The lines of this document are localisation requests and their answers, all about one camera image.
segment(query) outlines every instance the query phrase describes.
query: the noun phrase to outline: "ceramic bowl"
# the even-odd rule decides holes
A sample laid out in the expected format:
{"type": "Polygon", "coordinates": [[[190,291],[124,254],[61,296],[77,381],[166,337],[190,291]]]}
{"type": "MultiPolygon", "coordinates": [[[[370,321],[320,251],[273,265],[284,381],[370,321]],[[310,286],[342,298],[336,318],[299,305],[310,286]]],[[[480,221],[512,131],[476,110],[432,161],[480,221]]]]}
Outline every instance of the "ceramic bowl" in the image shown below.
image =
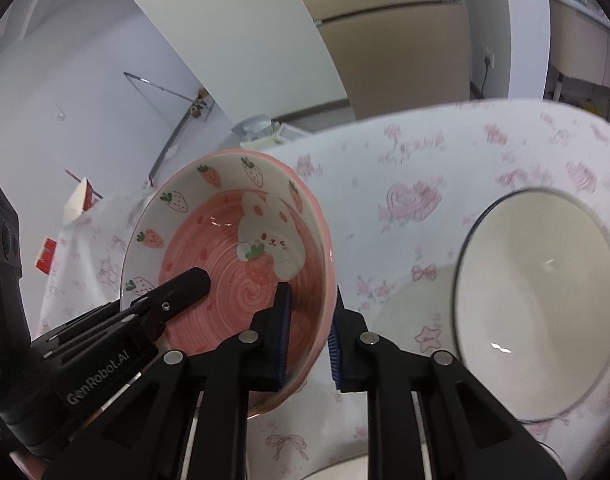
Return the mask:
{"type": "Polygon", "coordinates": [[[580,402],[610,360],[610,239],[571,198],[524,190],[460,253],[454,333],[469,370],[519,420],[580,402]]]}
{"type": "Polygon", "coordinates": [[[357,456],[321,469],[303,480],[364,480],[369,475],[369,458],[357,456]]]}
{"type": "Polygon", "coordinates": [[[207,352],[249,327],[291,283],[288,382],[254,396],[250,414],[278,406],[305,380],[325,345],[336,304],[332,244],[318,202],[269,155],[213,153],[176,173],[136,225],[122,269],[121,307],[191,267],[211,278],[207,298],[167,323],[165,338],[187,355],[207,352]]]}

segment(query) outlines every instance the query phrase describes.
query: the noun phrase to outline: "metal rod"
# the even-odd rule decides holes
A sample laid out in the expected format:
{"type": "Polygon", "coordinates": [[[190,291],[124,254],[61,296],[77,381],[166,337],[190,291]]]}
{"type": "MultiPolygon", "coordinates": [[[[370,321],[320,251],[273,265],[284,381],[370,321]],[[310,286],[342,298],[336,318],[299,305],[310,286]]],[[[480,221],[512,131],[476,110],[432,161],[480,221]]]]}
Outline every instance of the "metal rod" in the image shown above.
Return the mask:
{"type": "Polygon", "coordinates": [[[192,109],[191,106],[189,108],[187,108],[187,111],[185,112],[185,115],[182,116],[181,121],[174,128],[171,136],[169,137],[169,139],[167,139],[167,142],[165,143],[165,147],[163,148],[163,151],[160,152],[160,155],[158,155],[158,158],[154,162],[154,165],[151,168],[151,171],[149,172],[149,181],[151,183],[153,183],[154,177],[156,176],[156,173],[160,169],[160,166],[162,165],[163,161],[165,160],[165,155],[167,154],[167,150],[169,148],[171,148],[172,144],[176,140],[176,137],[178,137],[178,135],[180,134],[183,125],[187,122],[187,119],[189,119],[189,117],[191,117],[191,113],[190,113],[191,109],[192,109]]]}
{"type": "Polygon", "coordinates": [[[556,86],[554,87],[554,96],[552,98],[553,101],[560,101],[560,94],[563,92],[563,77],[563,73],[559,72],[556,86]]]}
{"type": "Polygon", "coordinates": [[[370,7],[368,9],[353,10],[352,12],[346,12],[345,14],[338,14],[337,16],[330,16],[329,18],[316,20],[314,24],[319,27],[320,25],[326,25],[327,23],[337,22],[338,20],[344,20],[345,18],[353,18],[354,16],[360,16],[362,14],[371,14],[372,12],[382,12],[384,10],[393,9],[406,9],[407,7],[429,7],[434,5],[459,6],[460,0],[423,0],[422,2],[408,2],[403,4],[390,4],[384,6],[370,7]]]}
{"type": "MultiPolygon", "coordinates": [[[[65,170],[65,173],[67,173],[67,174],[68,174],[68,175],[69,175],[71,178],[73,178],[73,179],[74,179],[74,180],[75,180],[77,183],[79,183],[79,184],[80,184],[80,183],[82,182],[82,181],[81,181],[81,180],[80,180],[80,179],[79,179],[79,178],[78,178],[78,177],[77,177],[75,174],[73,174],[73,173],[72,173],[71,171],[69,171],[67,168],[63,168],[63,170],[65,170]]],[[[100,194],[96,193],[96,192],[94,191],[94,188],[92,188],[92,193],[93,193],[94,195],[96,195],[96,196],[97,196],[99,199],[101,199],[101,200],[102,200],[102,195],[100,195],[100,194]]]]}
{"type": "Polygon", "coordinates": [[[140,76],[137,75],[133,75],[129,72],[123,72],[125,77],[131,78],[131,79],[136,79],[137,81],[142,81],[143,83],[147,83],[148,85],[152,85],[155,88],[158,88],[159,90],[162,90],[163,92],[169,92],[170,94],[175,95],[176,97],[180,97],[182,99],[185,99],[186,101],[189,101],[191,103],[193,103],[195,101],[195,99],[190,99],[189,97],[185,97],[184,95],[179,94],[178,92],[174,92],[173,90],[170,90],[169,88],[165,88],[164,86],[160,86],[157,85],[156,83],[152,83],[151,81],[148,81],[147,79],[144,79],[140,76]]]}

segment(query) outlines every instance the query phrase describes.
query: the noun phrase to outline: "floral tablecloth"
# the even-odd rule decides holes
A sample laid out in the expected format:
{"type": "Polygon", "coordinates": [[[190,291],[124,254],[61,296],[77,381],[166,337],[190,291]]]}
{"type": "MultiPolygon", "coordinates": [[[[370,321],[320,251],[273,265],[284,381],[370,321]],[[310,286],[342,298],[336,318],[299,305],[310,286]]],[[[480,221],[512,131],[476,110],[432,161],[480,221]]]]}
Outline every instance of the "floral tablecloth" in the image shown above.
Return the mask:
{"type": "MultiPolygon", "coordinates": [[[[559,189],[589,206],[610,232],[610,124],[566,105],[425,108],[340,126],[269,153],[320,201],[345,305],[362,312],[370,330],[425,355],[454,351],[454,265],[473,222],[501,196],[523,187],[559,189]]],[[[43,329],[117,297],[122,242],[147,193],[103,209],[101,202],[77,221],[87,224],[64,228],[43,329]]],[[[580,478],[610,438],[610,366],[582,404],[527,428],[560,457],[570,479],[580,478]]],[[[249,421],[247,445],[252,480],[295,480],[366,453],[366,397],[335,391],[325,349],[296,394],[249,421]]]]}

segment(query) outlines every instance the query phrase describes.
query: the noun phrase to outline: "bowl rim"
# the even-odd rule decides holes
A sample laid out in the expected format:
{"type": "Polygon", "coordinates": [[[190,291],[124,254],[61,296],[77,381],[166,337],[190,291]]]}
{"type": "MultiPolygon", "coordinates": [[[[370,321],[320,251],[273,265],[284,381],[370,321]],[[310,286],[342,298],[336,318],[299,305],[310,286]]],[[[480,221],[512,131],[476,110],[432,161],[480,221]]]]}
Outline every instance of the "bowl rim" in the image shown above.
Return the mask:
{"type": "Polygon", "coordinates": [[[320,238],[322,242],[322,258],[324,265],[324,280],[325,287],[323,290],[323,307],[321,311],[321,315],[318,318],[318,323],[316,325],[316,333],[314,334],[314,341],[309,352],[305,355],[305,358],[301,361],[300,365],[294,370],[293,375],[289,378],[286,384],[275,393],[270,394],[268,397],[264,399],[264,401],[258,406],[250,406],[248,409],[247,416],[248,418],[252,418],[257,415],[262,415],[263,413],[270,412],[274,408],[280,406],[289,396],[291,396],[305,381],[309,371],[311,370],[314,362],[318,359],[320,352],[322,352],[325,343],[327,342],[327,337],[329,336],[329,331],[331,329],[332,319],[334,316],[334,309],[336,307],[336,271],[334,269],[334,256],[332,250],[332,235],[329,231],[329,226],[325,221],[325,216],[323,215],[323,210],[318,203],[318,200],[312,193],[312,191],[307,187],[307,185],[303,182],[303,180],[292,170],[289,166],[287,166],[284,162],[278,160],[277,158],[262,152],[254,152],[252,150],[243,150],[241,148],[235,148],[232,150],[220,150],[218,152],[208,153],[192,162],[189,162],[185,166],[183,166],[180,170],[176,171],[168,180],[166,180],[163,184],[161,184],[157,189],[153,197],[149,200],[149,203],[145,206],[142,213],[138,217],[134,225],[134,231],[131,234],[130,241],[127,245],[127,250],[125,250],[125,259],[122,264],[122,268],[120,270],[120,296],[119,300],[122,301],[123,297],[123,283],[125,281],[125,266],[127,263],[127,256],[130,252],[130,248],[135,240],[134,234],[136,233],[136,226],[142,220],[145,213],[149,210],[149,208],[154,204],[154,198],[161,192],[169,184],[176,181],[182,174],[184,174],[189,168],[196,166],[197,164],[204,163],[208,160],[215,158],[216,156],[221,155],[233,155],[233,156],[256,156],[259,157],[268,163],[272,164],[275,167],[278,167],[283,171],[295,184],[299,185],[300,189],[303,191],[307,201],[310,203],[312,208],[314,222],[316,227],[320,233],[320,238]]]}
{"type": "MultiPolygon", "coordinates": [[[[469,246],[470,241],[474,237],[474,233],[478,229],[479,225],[486,218],[486,216],[489,215],[489,213],[491,213],[491,211],[496,208],[496,206],[501,205],[502,202],[505,202],[507,199],[509,199],[513,196],[516,196],[518,194],[527,194],[530,192],[541,192],[541,193],[557,196],[558,198],[561,198],[562,200],[567,200],[569,203],[580,208],[580,210],[583,211],[594,222],[594,225],[600,230],[600,233],[602,234],[603,238],[607,242],[608,247],[610,248],[610,231],[607,228],[607,226],[604,224],[604,222],[602,220],[600,220],[600,217],[593,209],[591,209],[587,204],[585,204],[584,202],[582,202],[581,200],[579,200],[578,198],[576,198],[575,196],[573,196],[569,193],[566,193],[559,189],[553,189],[550,187],[530,186],[530,187],[518,189],[516,191],[512,191],[511,193],[507,193],[506,195],[501,196],[499,199],[494,200],[482,213],[480,213],[480,216],[476,219],[476,221],[472,225],[471,229],[467,233],[465,241],[463,242],[463,245],[460,248],[460,253],[458,254],[458,259],[456,260],[456,268],[454,270],[454,277],[453,277],[453,282],[452,282],[452,287],[451,287],[451,302],[450,302],[451,303],[451,305],[450,305],[451,329],[452,329],[452,333],[454,335],[454,345],[455,345],[456,355],[458,356],[459,360],[466,367],[467,367],[467,363],[465,362],[465,359],[464,359],[464,356],[462,353],[462,348],[461,348],[461,344],[460,344],[461,338],[458,333],[458,323],[456,322],[456,303],[457,303],[456,297],[457,297],[457,291],[458,291],[458,282],[459,282],[458,279],[460,276],[460,269],[463,266],[463,260],[465,257],[465,253],[467,252],[467,247],[469,246]]],[[[564,408],[563,410],[561,410],[558,413],[554,413],[552,415],[542,417],[542,418],[519,418],[518,421],[521,423],[524,423],[524,424],[539,424],[541,422],[547,422],[547,421],[559,418],[560,416],[564,415],[565,413],[568,413],[570,410],[575,409],[576,407],[580,406],[587,399],[587,397],[589,397],[589,395],[595,390],[596,386],[603,379],[603,377],[605,376],[605,374],[607,373],[607,370],[609,368],[610,368],[610,353],[605,361],[605,364],[600,369],[600,372],[598,373],[598,375],[596,376],[596,378],[594,379],[592,384],[587,388],[587,391],[579,397],[578,400],[576,400],[571,405],[567,406],[566,408],[564,408]]]]}

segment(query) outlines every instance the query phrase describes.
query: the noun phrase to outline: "wall outlet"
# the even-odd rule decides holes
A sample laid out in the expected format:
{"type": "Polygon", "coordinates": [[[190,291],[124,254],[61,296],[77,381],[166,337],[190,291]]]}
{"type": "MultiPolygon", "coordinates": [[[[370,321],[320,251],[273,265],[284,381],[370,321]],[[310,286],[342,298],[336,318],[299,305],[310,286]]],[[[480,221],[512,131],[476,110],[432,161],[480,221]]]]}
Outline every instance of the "wall outlet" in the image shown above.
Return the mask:
{"type": "Polygon", "coordinates": [[[488,46],[485,47],[485,52],[489,56],[489,59],[492,60],[490,68],[494,68],[494,53],[489,50],[488,46]]]}

